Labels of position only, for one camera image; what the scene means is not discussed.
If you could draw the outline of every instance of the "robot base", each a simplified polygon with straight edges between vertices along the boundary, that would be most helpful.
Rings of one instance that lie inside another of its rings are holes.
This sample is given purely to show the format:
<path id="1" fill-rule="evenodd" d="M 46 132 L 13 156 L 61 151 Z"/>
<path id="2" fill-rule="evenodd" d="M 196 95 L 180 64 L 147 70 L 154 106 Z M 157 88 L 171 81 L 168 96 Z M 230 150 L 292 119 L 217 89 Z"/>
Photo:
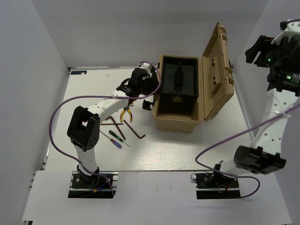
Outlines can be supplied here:
<path id="1" fill-rule="evenodd" d="M 232 181 L 229 185 L 224 184 L 216 187 L 212 184 L 205 184 L 205 180 L 212 173 L 196 173 L 196 195 L 197 199 L 234 199 L 240 197 L 240 188 L 238 180 Z"/>
<path id="2" fill-rule="evenodd" d="M 118 185 L 118 172 L 101 172 L 110 179 L 110 183 L 116 193 Z M 99 191 L 94 192 L 95 189 L 104 185 Z M 113 198 L 112 191 L 108 183 L 103 177 L 99 177 L 98 184 L 94 187 L 88 186 L 85 180 L 78 172 L 73 172 L 68 198 Z"/>

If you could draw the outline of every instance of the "open lid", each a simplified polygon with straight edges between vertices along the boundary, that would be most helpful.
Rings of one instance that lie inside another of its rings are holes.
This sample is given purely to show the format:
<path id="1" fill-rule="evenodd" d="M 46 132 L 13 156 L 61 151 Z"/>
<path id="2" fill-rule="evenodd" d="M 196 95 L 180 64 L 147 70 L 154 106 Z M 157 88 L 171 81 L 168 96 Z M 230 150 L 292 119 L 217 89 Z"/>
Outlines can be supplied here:
<path id="1" fill-rule="evenodd" d="M 204 119 L 211 120 L 233 96 L 226 30 L 218 22 L 202 55 Z"/>

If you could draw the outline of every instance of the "white table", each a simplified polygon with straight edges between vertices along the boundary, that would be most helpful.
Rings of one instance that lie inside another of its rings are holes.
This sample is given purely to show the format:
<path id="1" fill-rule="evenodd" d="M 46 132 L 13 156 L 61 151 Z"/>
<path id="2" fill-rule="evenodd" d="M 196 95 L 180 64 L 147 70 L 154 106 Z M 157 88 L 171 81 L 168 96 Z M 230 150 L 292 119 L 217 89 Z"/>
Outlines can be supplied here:
<path id="1" fill-rule="evenodd" d="M 101 69 L 89 70 L 86 75 L 70 75 L 64 100 L 79 95 L 110 95 L 121 81 L 131 77 L 132 71 L 133 68 Z M 100 99 L 85 98 L 62 107 L 54 134 L 54 141 L 60 149 L 77 156 L 67 136 L 73 111 L 79 105 L 87 107 L 98 101 Z M 133 122 L 130 125 L 139 135 L 146 134 L 146 137 L 140 140 L 125 124 L 121 125 L 130 148 L 123 144 L 123 149 L 119 150 L 100 134 L 95 147 L 100 170 L 199 170 L 202 167 L 195 162 L 195 157 L 200 151 L 247 128 L 236 94 L 213 120 L 202 122 L 191 134 L 156 130 L 155 120 L 149 111 L 142 109 L 142 102 L 137 100 L 131 107 Z M 119 122 L 120 111 L 113 117 Z M 124 119 L 129 122 L 127 113 Z M 110 129 L 119 134 L 115 126 L 101 126 L 100 129 L 106 134 Z M 214 166 L 221 160 L 233 157 L 239 145 L 249 143 L 250 136 L 244 135 L 209 151 L 200 160 Z M 45 170 L 73 171 L 76 165 L 74 160 L 51 147 Z"/>
<path id="2" fill-rule="evenodd" d="M 120 81 L 131 76 L 132 70 L 102 69 L 88 71 L 86 75 L 71 75 L 64 99 L 78 95 L 109 95 Z M 75 100 L 62 108 L 54 140 L 65 152 L 76 156 L 66 134 L 74 109 L 96 102 L 96 99 Z M 37 172 L 22 219 L 33 220 L 34 225 L 291 223 L 274 174 L 256 175 L 261 180 L 261 188 L 248 199 L 196 199 L 191 172 L 184 170 L 202 169 L 195 163 L 195 156 L 201 150 L 246 129 L 236 95 L 214 120 L 203 122 L 192 134 L 156 130 L 151 113 L 144 111 L 141 104 L 137 101 L 132 108 L 134 122 L 131 125 L 140 135 L 146 134 L 145 138 L 137 139 L 126 125 L 122 125 L 130 148 L 123 145 L 119 150 L 103 136 L 96 146 L 100 170 L 121 171 L 113 199 L 68 199 L 70 179 L 77 163 L 51 147 L 46 171 Z M 117 120 L 120 114 L 113 116 Z M 114 126 L 100 128 L 105 133 L 109 129 L 117 133 Z M 211 150 L 200 160 L 213 166 L 231 158 L 239 145 L 249 143 L 250 136 L 244 135 Z M 257 185 L 250 179 L 239 179 L 239 183 L 241 195 L 249 194 Z"/>

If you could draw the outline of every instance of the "green screwdriver handle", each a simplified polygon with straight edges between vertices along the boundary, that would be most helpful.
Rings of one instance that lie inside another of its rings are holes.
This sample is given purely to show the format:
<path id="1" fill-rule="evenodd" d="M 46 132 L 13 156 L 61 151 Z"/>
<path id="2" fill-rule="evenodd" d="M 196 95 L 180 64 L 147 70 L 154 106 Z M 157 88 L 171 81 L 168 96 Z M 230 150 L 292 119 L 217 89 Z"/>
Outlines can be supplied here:
<path id="1" fill-rule="evenodd" d="M 123 142 L 123 140 L 119 137 L 119 136 L 117 136 L 113 131 L 108 131 L 109 132 L 109 134 L 111 135 L 111 136 L 113 136 L 113 137 L 115 137 L 115 138 L 117 138 L 120 142 Z"/>

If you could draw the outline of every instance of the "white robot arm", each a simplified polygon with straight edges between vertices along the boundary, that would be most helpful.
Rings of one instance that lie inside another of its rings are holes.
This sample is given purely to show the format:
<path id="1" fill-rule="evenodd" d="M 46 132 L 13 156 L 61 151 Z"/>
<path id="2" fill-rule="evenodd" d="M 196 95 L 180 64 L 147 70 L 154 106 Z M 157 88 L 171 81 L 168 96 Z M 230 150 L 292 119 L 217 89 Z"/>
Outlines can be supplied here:
<path id="1" fill-rule="evenodd" d="M 279 113 L 284 113 L 287 109 L 293 107 L 293 105 L 297 102 L 298 98 L 299 97 L 295 96 L 295 93 L 291 91 L 282 90 L 282 92 L 278 92 L 275 88 L 269 90 L 267 92 L 267 105 L 262 121 L 266 121 Z M 255 139 L 250 144 L 250 148 L 262 148 L 262 157 L 267 155 L 280 156 L 282 136 L 288 118 L 289 115 L 285 115 L 282 118 L 275 120 L 274 122 L 261 126 L 257 132 Z M 245 167 L 243 167 L 241 157 L 241 152 L 237 150 L 237 153 L 235 154 L 234 158 L 228 161 L 221 162 L 220 171 L 229 174 L 234 174 L 237 176 L 249 172 L 264 174 L 269 173 L 267 167 L 264 168 L 263 165 L 257 165 L 257 167 L 255 167 L 255 165 L 252 165 L 252 167 L 246 167 L 245 165 Z"/>
<path id="2" fill-rule="evenodd" d="M 98 177 L 89 174 L 83 167 L 92 173 L 99 173 L 94 147 L 99 140 L 100 124 L 114 112 L 130 105 L 134 101 L 129 99 L 130 97 L 148 95 L 157 88 L 158 80 L 156 76 L 152 76 L 151 68 L 149 63 L 143 63 L 139 68 L 135 68 L 131 78 L 124 80 L 113 92 L 113 98 L 103 99 L 87 108 L 79 106 L 75 109 L 67 135 L 75 146 L 78 159 L 82 162 L 77 166 L 77 171 L 91 187 L 97 184 Z"/>
<path id="3" fill-rule="evenodd" d="M 246 62 L 270 68 L 267 105 L 262 118 L 266 121 L 293 107 L 300 96 L 300 22 L 282 22 L 284 31 L 276 38 L 260 36 L 246 51 Z M 221 161 L 215 169 L 236 176 L 245 173 L 268 174 L 285 166 L 280 158 L 281 141 L 290 115 L 261 126 L 250 147 L 240 146 L 234 158 Z M 232 176 L 214 173 L 217 179 Z"/>

